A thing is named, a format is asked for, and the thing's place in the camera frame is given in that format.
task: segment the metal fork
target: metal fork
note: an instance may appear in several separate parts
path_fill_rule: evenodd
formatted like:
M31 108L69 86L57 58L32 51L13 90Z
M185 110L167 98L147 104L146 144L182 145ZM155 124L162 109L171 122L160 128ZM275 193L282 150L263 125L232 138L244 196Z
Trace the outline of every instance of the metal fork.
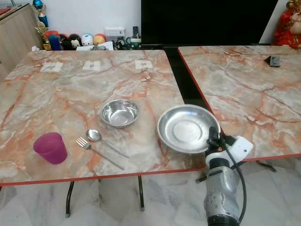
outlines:
M76 140L76 143L79 144L79 146L81 146L82 148L85 148L85 149L91 149L95 152L97 152L100 156L102 156L103 158L105 158L106 160L108 160L110 163L112 163L113 165L117 166L118 168L124 170L124 167L118 165L117 163L115 163L114 161L112 161L111 159L109 159L108 157L106 157L104 154L100 153L99 151L93 149L91 147L91 144L89 142L87 142L84 138L80 137Z

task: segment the marble tabletop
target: marble tabletop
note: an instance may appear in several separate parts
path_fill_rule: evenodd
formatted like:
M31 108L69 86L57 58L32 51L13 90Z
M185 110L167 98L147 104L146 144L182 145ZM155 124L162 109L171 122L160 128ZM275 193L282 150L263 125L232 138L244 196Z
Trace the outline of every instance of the marble tabletop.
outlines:
M225 134L254 144L247 160L301 155L301 53L288 46L179 47ZM280 55L281 66L264 60Z
M151 64L143 62L136 69L137 60ZM100 61L100 67L83 70L86 61ZM45 63L63 64L58 72L41 72ZM113 128L100 118L102 107L120 98L130 99L140 108L138 120L124 129ZM176 153L157 135L161 114L183 104L162 50L31 52L0 83L0 101L0 185L190 171L205 166L203 154ZM130 156L124 158L101 142L92 143L125 170L76 144L88 128L99 130L104 139ZM52 165L33 150L34 141L47 132L63 137L68 156L61 164Z

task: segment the metal bowl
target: metal bowl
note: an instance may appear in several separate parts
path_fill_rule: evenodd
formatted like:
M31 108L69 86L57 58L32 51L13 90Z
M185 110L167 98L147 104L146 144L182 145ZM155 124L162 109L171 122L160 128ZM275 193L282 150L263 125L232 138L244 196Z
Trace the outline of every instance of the metal bowl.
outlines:
M130 100L113 100L102 109L102 119L116 128L124 128L132 124L139 116L138 106Z
M182 153L201 153L209 147L209 128L220 133L217 119L205 108L196 105L173 107L158 122L158 134L170 148Z

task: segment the wire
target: wire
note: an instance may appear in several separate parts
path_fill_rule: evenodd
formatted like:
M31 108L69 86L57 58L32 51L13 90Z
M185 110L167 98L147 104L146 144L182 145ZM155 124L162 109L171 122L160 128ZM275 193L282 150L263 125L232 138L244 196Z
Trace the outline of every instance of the wire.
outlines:
M240 217L239 217L239 223L242 222L243 218L244 218L244 215L245 215L245 212L246 212L246 182L245 182L245 179L244 179L244 176L241 172L241 169L240 167L237 165L235 159L233 158L233 156L231 155L230 151L228 150L226 144L225 144L225 141L224 139L222 138L222 135L221 135L221 141L222 141L222 146L223 148L226 150L228 156L231 158L233 164L234 164L234 167L236 168L238 174L239 174L239 177L240 177L240 180L241 180L241 184L242 184L242 187L243 187L243 208L241 210L241 213L240 213Z

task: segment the metal spoon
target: metal spoon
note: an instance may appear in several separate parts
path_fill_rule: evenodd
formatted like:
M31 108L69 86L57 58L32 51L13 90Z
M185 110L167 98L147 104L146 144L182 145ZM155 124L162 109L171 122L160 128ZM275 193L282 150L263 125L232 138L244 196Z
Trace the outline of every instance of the metal spoon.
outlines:
M87 137L89 138L89 140L92 141L103 141L107 146L109 146L110 148L112 148L115 152L117 152L118 154L121 154L122 156L126 157L126 158L130 158L127 154L125 154L124 152L122 152L121 150L119 150L116 146L114 146L113 144L105 141L102 139L102 135L100 134L100 132L98 132L95 129L88 129L87 132Z

